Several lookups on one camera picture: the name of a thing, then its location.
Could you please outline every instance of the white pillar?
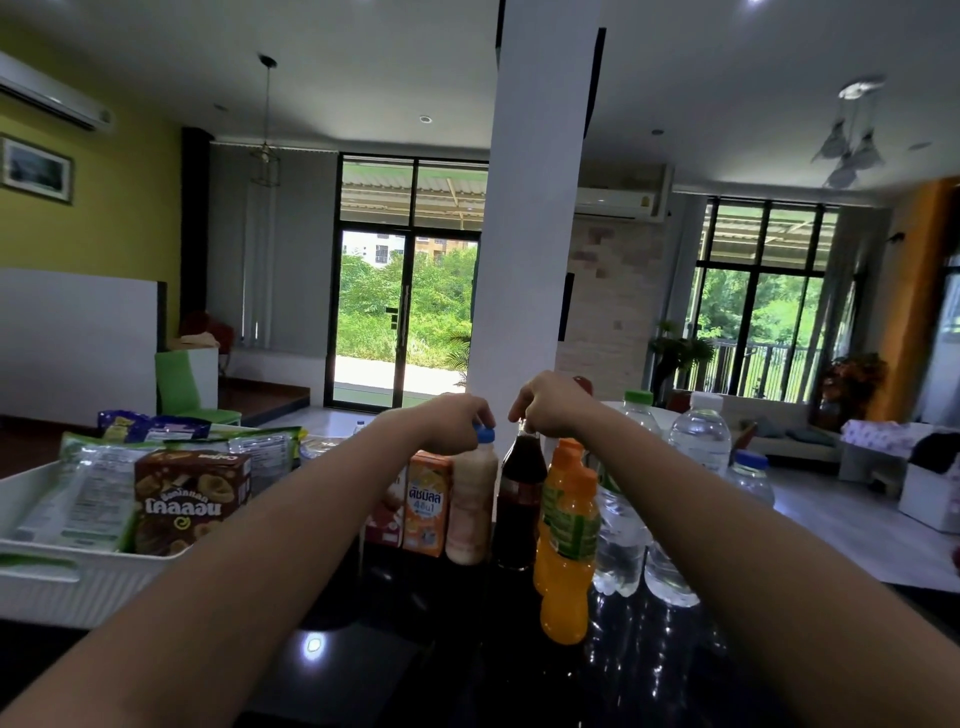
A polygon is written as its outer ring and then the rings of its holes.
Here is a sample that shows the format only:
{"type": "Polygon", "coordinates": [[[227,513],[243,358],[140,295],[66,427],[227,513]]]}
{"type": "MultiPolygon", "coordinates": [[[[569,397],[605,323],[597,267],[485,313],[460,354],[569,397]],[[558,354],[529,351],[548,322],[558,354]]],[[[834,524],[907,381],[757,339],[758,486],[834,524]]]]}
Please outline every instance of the white pillar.
{"type": "Polygon", "coordinates": [[[468,370],[501,454],[517,391],[556,359],[600,6],[507,2],[468,370]]]}

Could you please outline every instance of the green bottle cap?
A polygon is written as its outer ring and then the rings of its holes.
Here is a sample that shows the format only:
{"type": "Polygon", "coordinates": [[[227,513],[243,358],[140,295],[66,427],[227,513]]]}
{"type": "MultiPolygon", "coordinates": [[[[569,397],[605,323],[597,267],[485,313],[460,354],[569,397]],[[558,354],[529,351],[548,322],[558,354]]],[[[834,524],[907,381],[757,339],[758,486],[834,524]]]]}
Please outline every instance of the green bottle cap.
{"type": "Polygon", "coordinates": [[[623,400],[631,404],[652,405],[654,403],[654,393],[646,389],[628,389],[623,393],[623,400]]]}

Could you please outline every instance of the brick wall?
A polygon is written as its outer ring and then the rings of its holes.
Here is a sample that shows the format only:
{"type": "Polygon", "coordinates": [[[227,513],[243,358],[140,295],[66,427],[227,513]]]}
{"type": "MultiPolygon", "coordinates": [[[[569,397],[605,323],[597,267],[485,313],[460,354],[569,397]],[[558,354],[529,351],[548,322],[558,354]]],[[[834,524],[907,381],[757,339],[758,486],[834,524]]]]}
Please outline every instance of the brick wall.
{"type": "Polygon", "coordinates": [[[667,230],[652,223],[573,220],[566,270],[576,278],[556,369],[590,379],[597,399],[619,400],[624,389],[643,384],[647,343],[670,275],[667,230]]]}

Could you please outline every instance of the blue bottle cap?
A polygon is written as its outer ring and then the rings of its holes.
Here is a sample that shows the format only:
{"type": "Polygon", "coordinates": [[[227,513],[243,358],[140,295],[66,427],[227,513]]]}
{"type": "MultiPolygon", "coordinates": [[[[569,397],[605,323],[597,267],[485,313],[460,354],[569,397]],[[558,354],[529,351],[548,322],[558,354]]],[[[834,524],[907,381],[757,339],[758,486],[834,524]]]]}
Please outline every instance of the blue bottle cap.
{"type": "Polygon", "coordinates": [[[759,452],[750,452],[749,450],[739,449],[733,456],[733,462],[742,465],[744,468],[753,468],[756,471],[765,471],[770,467],[766,455],[759,452]]]}
{"type": "Polygon", "coordinates": [[[488,445],[496,439],[492,427],[484,427],[479,423],[473,423],[473,429],[477,431],[477,442],[480,445],[488,445]]]}

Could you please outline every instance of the green chair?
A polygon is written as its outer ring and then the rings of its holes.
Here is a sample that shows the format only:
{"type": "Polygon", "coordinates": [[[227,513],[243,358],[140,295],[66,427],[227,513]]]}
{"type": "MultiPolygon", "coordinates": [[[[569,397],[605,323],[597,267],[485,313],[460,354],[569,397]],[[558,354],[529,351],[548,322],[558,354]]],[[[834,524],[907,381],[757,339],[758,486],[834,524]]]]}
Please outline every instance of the green chair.
{"type": "Polygon", "coordinates": [[[202,409],[197,382],[186,351],[155,355],[156,388],[160,392],[160,413],[196,417],[216,425],[239,425],[240,413],[231,409],[202,409]]]}

